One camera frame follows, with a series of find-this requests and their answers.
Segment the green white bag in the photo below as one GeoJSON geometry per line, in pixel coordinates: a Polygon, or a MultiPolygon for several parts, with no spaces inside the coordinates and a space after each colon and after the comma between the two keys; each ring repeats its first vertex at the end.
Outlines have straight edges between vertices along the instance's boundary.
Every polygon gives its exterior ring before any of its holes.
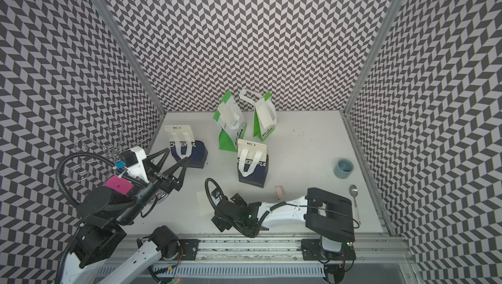
{"type": "Polygon", "coordinates": [[[230,152],[238,151],[238,140],[242,139],[247,122],[230,90],[222,97],[213,119],[220,127],[218,148],[230,152]]]}
{"type": "Polygon", "coordinates": [[[254,107],[253,136],[264,141],[277,125],[277,111],[273,104],[272,94],[267,91],[264,94],[242,89],[239,98],[254,107]]]}

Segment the small pink stapler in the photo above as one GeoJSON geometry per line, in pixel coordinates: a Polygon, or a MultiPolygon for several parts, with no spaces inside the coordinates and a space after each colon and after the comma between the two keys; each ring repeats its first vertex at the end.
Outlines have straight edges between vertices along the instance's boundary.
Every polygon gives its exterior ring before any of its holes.
{"type": "Polygon", "coordinates": [[[281,186],[275,186],[275,193],[276,193],[276,196],[277,196],[278,200],[282,200],[283,199],[283,192],[282,192],[282,187],[281,186]]]}

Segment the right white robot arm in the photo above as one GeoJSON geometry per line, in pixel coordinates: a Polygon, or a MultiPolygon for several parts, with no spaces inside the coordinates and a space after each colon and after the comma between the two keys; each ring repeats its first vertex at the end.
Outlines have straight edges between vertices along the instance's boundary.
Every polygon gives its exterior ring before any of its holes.
{"type": "Polygon", "coordinates": [[[355,224],[352,201],[323,189],[311,187],[305,196],[278,203],[245,202],[239,194],[228,198],[212,178],[204,183],[205,194],[214,216],[211,219],[220,232],[235,229],[247,238],[261,231],[286,225],[301,225],[320,236],[318,261],[356,260],[355,224]]]}

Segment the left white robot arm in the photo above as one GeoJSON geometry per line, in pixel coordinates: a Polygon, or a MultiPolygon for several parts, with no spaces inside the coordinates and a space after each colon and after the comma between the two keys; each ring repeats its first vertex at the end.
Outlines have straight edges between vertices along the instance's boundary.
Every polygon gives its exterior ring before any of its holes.
{"type": "Polygon", "coordinates": [[[119,153],[114,161],[90,152],[72,153],[60,161],[56,167],[56,183],[67,202],[76,209],[80,222],[58,261],[55,283],[94,281],[98,269],[126,237],[123,228],[133,225],[158,191],[169,195],[182,189],[190,158],[184,157],[163,170],[170,153],[170,148],[166,148],[147,155],[144,149],[136,146],[119,153]],[[69,192],[63,175],[66,164],[80,157],[112,167],[115,176],[132,184],[132,189],[124,192],[102,185],[91,190],[82,202],[77,201],[69,192]]]}

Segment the green white bag front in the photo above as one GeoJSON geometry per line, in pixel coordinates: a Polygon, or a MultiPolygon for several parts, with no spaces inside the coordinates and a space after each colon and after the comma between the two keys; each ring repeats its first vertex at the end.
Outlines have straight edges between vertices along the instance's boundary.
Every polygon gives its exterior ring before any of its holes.
{"type": "Polygon", "coordinates": [[[230,152],[238,151],[238,140],[242,139],[247,122],[230,90],[222,97],[213,119],[220,127],[218,148],[230,152]]]}

